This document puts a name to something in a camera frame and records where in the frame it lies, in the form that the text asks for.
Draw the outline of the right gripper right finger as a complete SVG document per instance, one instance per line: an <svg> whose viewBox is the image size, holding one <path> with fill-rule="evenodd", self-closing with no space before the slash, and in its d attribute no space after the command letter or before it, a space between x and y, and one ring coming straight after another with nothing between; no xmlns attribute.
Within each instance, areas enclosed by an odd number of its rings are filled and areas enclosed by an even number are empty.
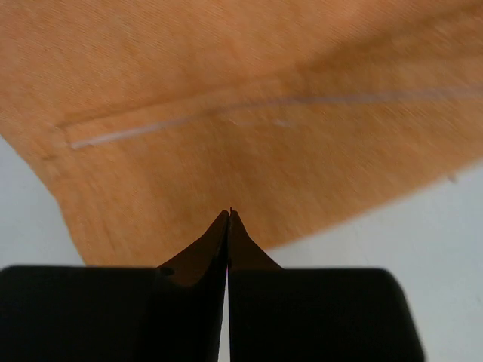
<svg viewBox="0 0 483 362"><path fill-rule="evenodd" d="M282 268L229 218L233 361L422 361L403 289L382 268Z"/></svg>

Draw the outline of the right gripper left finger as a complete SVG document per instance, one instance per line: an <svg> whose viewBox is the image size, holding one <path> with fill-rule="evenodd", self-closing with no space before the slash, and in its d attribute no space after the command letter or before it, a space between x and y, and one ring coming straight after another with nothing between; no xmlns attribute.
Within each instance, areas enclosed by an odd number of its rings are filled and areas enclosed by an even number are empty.
<svg viewBox="0 0 483 362"><path fill-rule="evenodd" d="M216 361L228 224L155 268L2 269L1 359Z"/></svg>

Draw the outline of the orange cloth napkin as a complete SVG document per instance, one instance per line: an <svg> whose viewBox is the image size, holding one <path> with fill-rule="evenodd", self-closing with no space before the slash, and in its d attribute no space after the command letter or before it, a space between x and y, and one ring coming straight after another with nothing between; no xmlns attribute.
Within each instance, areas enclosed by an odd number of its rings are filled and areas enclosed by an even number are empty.
<svg viewBox="0 0 483 362"><path fill-rule="evenodd" d="M482 157L480 1L3 1L1 134L89 265L261 247Z"/></svg>

